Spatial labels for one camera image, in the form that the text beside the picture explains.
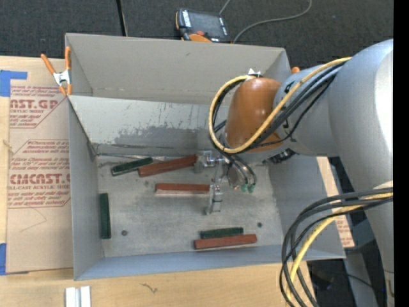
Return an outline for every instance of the gray cardboard box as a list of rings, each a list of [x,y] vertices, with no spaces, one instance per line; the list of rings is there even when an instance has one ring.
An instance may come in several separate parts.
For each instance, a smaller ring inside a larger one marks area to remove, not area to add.
[[[283,81],[282,48],[67,34],[72,48],[69,97],[74,278],[91,279],[281,262],[281,241],[297,214],[327,195],[314,157],[251,164],[254,193],[222,181],[222,211],[206,215],[208,195],[158,196],[159,182],[210,184],[214,168],[139,178],[111,167],[130,157],[157,160],[213,151],[208,108],[217,90],[250,68]],[[226,117],[228,100],[220,109]],[[111,233],[101,239],[98,196],[107,193]],[[241,226],[258,241],[242,248],[195,251],[202,230]],[[342,258],[329,227],[306,259]]]

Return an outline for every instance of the box floor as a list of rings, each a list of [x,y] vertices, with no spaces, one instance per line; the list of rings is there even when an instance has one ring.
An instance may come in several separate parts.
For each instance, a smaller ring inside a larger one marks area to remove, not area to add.
[[[206,215],[208,194],[155,194],[155,184],[211,184],[215,168],[197,174],[191,167],[142,178],[136,171],[111,175],[111,167],[129,160],[98,157],[98,190],[108,193],[111,215],[112,237],[102,241],[105,257],[193,251],[200,231],[234,226],[243,227],[244,234],[257,235],[252,246],[281,244],[281,222],[267,166],[253,166],[258,184],[252,194],[233,190],[227,180],[222,181],[222,210]]]

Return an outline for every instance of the black pole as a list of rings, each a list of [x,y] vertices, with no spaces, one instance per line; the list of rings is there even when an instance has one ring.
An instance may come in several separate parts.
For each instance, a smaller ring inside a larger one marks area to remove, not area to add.
[[[127,27],[125,25],[125,18],[122,12],[121,0],[116,0],[116,7],[118,9],[118,15],[120,16],[122,36],[128,36]]]

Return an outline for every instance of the black floor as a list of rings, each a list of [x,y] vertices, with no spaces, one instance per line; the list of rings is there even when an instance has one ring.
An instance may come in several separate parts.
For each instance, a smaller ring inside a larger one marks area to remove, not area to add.
[[[179,7],[218,12],[226,1],[121,0],[129,36],[175,40]],[[308,5],[309,0],[231,0],[223,16],[235,36],[255,22],[296,15]],[[121,35],[116,1],[0,0],[0,55],[62,58],[67,32]],[[312,0],[305,15],[256,26],[237,43],[284,47],[290,65],[305,68],[393,37],[394,0]],[[366,247],[366,256],[373,285],[381,290],[376,247]],[[354,306],[342,261],[310,266],[321,307]],[[382,296],[379,303],[383,306]]]

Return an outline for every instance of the yellow cable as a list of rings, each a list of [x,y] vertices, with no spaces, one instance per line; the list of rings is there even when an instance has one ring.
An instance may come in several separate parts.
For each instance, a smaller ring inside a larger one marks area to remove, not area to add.
[[[363,200],[371,200],[371,199],[378,199],[378,198],[389,198],[393,195],[393,193],[384,193],[384,194],[374,194],[372,196],[368,196],[366,198],[363,198]],[[350,206],[350,207],[343,207],[340,209],[337,209],[334,212],[350,212],[354,209],[360,208],[364,205],[357,205],[357,206]],[[322,221],[317,227],[310,233],[308,236],[307,240],[305,240],[304,244],[302,245],[300,251],[297,254],[297,257],[295,258],[293,265],[291,267],[291,271],[289,274],[291,282],[294,281],[295,275],[297,273],[297,269],[300,267],[301,260],[303,259],[305,253],[307,252],[309,246],[313,243],[315,238],[332,222],[334,221],[338,216],[332,216],[330,218],[325,219]],[[287,287],[286,290],[286,295],[289,301],[291,300],[291,291],[289,290],[289,287]]]
[[[233,80],[230,80],[229,82],[227,82],[224,86],[222,86],[220,88],[220,90],[216,93],[215,98],[212,101],[212,104],[210,105],[210,112],[209,112],[209,133],[210,133],[210,137],[213,141],[213,143],[222,151],[227,152],[228,154],[238,154],[240,152],[242,152],[243,150],[247,149],[251,144],[253,144],[253,142],[255,142],[255,140],[257,140],[257,138],[266,131],[267,127],[271,124],[272,120],[274,119],[274,117],[279,113],[279,111],[281,110],[281,108],[283,107],[283,105],[285,103],[287,103],[287,101],[293,96],[293,94],[301,87],[301,85],[303,85],[306,81],[308,81],[310,78],[312,78],[313,76],[315,76],[316,74],[318,74],[319,72],[322,72],[323,70],[337,65],[339,63],[344,63],[345,61],[348,61],[349,59],[351,59],[351,57],[347,57],[347,58],[341,58],[341,59],[337,59],[337,60],[333,60],[329,63],[326,63],[322,66],[320,66],[319,68],[317,68],[316,70],[312,71],[311,73],[309,73],[307,76],[305,76],[300,82],[298,82],[288,93],[287,95],[280,101],[280,103],[274,108],[274,110],[271,112],[271,114],[267,117],[267,119],[264,121],[264,123],[261,125],[261,127],[256,131],[256,133],[254,133],[254,135],[244,144],[242,144],[241,146],[238,146],[237,148],[227,148],[225,147],[222,143],[220,143],[220,141],[217,139],[216,137],[216,133],[214,131],[213,128],[213,111],[215,109],[217,100],[219,99],[220,95],[223,93],[223,91],[231,84],[233,84],[234,82],[238,82],[241,79],[248,79],[249,76],[248,75],[244,75],[244,76],[239,76],[236,77]]]

